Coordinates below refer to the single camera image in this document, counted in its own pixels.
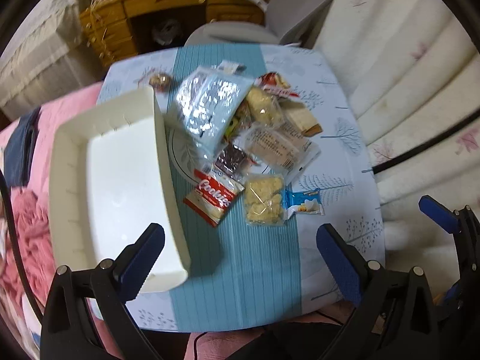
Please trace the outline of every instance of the wooden desk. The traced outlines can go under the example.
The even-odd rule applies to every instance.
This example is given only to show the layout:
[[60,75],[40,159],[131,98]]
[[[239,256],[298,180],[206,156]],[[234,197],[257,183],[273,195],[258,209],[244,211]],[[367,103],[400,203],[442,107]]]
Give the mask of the wooden desk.
[[213,21],[263,24],[261,9],[246,0],[104,0],[96,5],[93,12],[90,9],[82,12],[80,21],[90,46],[107,67],[142,52],[142,40],[136,33],[137,17],[183,7],[191,7],[192,10],[186,10],[187,15],[190,14],[188,20],[194,26],[188,28],[190,33],[200,25]]

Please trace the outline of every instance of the screw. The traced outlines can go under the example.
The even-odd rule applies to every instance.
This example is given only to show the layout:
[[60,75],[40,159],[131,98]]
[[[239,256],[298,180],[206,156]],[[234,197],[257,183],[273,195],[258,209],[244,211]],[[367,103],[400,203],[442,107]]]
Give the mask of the screw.
[[423,269],[420,268],[419,266],[414,266],[413,267],[413,273],[416,274],[417,276],[423,276]]
[[60,265],[57,268],[57,275],[63,275],[67,270],[68,270],[68,267],[66,265]]
[[381,265],[378,261],[375,261],[374,259],[371,259],[370,261],[368,261],[368,267],[372,271],[378,271],[380,269]]
[[113,265],[112,259],[103,259],[100,261],[100,268],[102,269],[109,269]]

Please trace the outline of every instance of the plastic wrapper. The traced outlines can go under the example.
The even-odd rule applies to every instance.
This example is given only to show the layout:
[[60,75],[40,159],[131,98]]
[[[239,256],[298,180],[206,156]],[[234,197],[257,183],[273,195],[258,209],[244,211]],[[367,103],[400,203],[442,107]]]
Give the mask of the plastic wrapper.
[[166,92],[172,82],[171,76],[167,73],[155,73],[149,79],[148,83],[157,92]]
[[255,80],[255,86],[265,92],[282,98],[290,98],[299,101],[300,96],[291,90],[290,84],[276,72],[266,73]]
[[240,170],[246,161],[248,161],[246,153],[234,144],[229,143],[220,151],[220,154],[215,161],[215,165],[217,168],[224,171],[225,174],[236,179],[236,176],[240,173]]
[[289,184],[320,153],[316,143],[302,138],[307,143],[297,147],[291,142],[291,138],[278,130],[254,123],[242,139],[238,140],[238,146],[246,153],[261,159],[275,173],[281,174],[285,183]]
[[277,98],[272,94],[252,87],[245,99],[255,121],[268,127],[280,126],[285,121]]
[[325,215],[319,190],[292,192],[285,191],[286,219],[293,214]]
[[200,182],[183,202],[196,211],[208,224],[217,227],[243,186],[213,166],[206,173],[195,169]]
[[180,85],[166,122],[213,154],[253,79],[199,67]]
[[225,131],[225,139],[230,141],[237,136],[241,131],[250,128],[252,123],[250,108],[246,101],[242,101],[234,116],[232,117],[229,126]]
[[284,186],[284,179],[280,175],[255,175],[248,178],[243,199],[247,224],[284,224]]
[[289,121],[286,121],[277,128],[277,131],[280,132],[292,145],[304,152],[306,152],[312,144],[311,140],[305,138]]

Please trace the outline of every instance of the denim fabric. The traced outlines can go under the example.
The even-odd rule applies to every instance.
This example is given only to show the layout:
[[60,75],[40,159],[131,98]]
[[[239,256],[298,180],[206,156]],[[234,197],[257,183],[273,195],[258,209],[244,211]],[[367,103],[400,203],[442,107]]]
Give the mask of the denim fabric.
[[5,147],[4,176],[9,188],[28,184],[33,152],[37,142],[37,119],[40,107],[23,115]]

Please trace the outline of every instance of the blue snack wrapper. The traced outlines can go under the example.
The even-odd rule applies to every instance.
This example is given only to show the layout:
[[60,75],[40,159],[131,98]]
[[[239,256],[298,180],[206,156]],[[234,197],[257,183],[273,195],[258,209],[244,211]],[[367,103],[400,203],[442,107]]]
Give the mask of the blue snack wrapper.
[[301,214],[325,215],[320,190],[292,192],[285,190],[286,219],[297,212]]

